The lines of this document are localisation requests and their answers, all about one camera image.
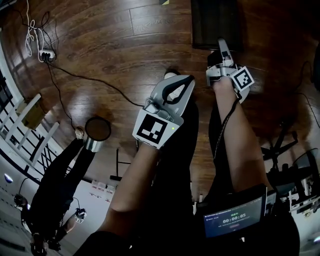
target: white cable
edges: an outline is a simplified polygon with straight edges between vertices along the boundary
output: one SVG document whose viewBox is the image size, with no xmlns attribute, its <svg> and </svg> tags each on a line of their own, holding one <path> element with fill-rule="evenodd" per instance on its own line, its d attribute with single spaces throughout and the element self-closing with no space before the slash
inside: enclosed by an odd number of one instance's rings
<svg viewBox="0 0 320 256">
<path fill-rule="evenodd" d="M 27 22 L 28 22 L 27 23 L 28 30 L 27 30 L 26 37 L 25 37 L 25 50 L 26 50 L 26 53 L 28 54 L 28 56 L 31 57 L 32 56 L 32 49 L 31 49 L 31 46 L 30 46 L 30 42 L 34 41 L 36 39 L 36 47 L 37 47 L 37 50 L 38 50 L 38 60 L 40 62 L 44 62 L 43 60 L 40 59 L 40 46 L 39 46 L 39 39 L 38 39 L 37 30 L 39 30 L 41 35 L 42 35 L 41 51 L 43 51 L 44 44 L 45 44 L 44 33 L 43 33 L 42 29 L 40 29 L 38 27 L 35 27 L 36 21 L 34 19 L 31 20 L 31 22 L 30 22 L 30 19 L 29 19 L 29 1 L 28 0 L 26 0 L 26 5 L 27 5 L 27 8 L 26 8 L 26 19 L 27 19 Z"/>
</svg>

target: forearm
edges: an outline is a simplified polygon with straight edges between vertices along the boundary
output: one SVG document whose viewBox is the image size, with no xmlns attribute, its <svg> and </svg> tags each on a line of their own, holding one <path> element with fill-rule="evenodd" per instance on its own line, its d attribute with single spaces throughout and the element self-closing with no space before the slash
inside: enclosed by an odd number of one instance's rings
<svg viewBox="0 0 320 256">
<path fill-rule="evenodd" d="M 223 121 L 237 97 L 229 78 L 223 77 L 213 89 Z M 234 190 L 242 191 L 261 183 L 271 188 L 258 139 L 239 103 L 225 126 L 223 138 Z"/>
<path fill-rule="evenodd" d="M 158 154 L 154 147 L 141 145 L 114 193 L 111 209 L 126 213 L 140 208 L 155 176 Z"/>
</svg>

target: black mat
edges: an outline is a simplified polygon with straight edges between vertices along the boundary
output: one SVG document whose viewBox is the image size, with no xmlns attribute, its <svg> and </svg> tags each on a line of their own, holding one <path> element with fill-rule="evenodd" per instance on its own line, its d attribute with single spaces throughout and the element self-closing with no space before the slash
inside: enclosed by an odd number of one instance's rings
<svg viewBox="0 0 320 256">
<path fill-rule="evenodd" d="M 237 0 L 191 0 L 192 47 L 218 49 L 225 39 L 231 51 L 242 51 L 243 41 Z"/>
</svg>

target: metal bucket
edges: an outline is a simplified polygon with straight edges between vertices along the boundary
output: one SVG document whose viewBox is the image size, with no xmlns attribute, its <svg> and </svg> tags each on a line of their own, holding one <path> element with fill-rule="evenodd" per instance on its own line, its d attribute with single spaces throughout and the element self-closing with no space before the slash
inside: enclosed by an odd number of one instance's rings
<svg viewBox="0 0 320 256">
<path fill-rule="evenodd" d="M 110 122 L 100 116 L 90 118 L 85 124 L 86 139 L 84 147 L 98 152 L 111 135 Z"/>
</svg>

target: black and white square marker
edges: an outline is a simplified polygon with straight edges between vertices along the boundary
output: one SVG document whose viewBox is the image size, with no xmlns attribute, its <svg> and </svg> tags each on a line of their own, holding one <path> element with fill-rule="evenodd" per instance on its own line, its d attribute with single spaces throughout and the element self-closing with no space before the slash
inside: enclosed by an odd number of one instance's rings
<svg viewBox="0 0 320 256">
<path fill-rule="evenodd" d="M 233 73 L 230 77 L 232 78 L 235 86 L 240 92 L 242 92 L 255 82 L 250 75 L 247 67 L 245 66 L 237 72 Z"/>
<path fill-rule="evenodd" d="M 165 121 L 146 114 L 136 134 L 148 141 L 159 144 L 166 127 L 167 123 Z"/>
</svg>

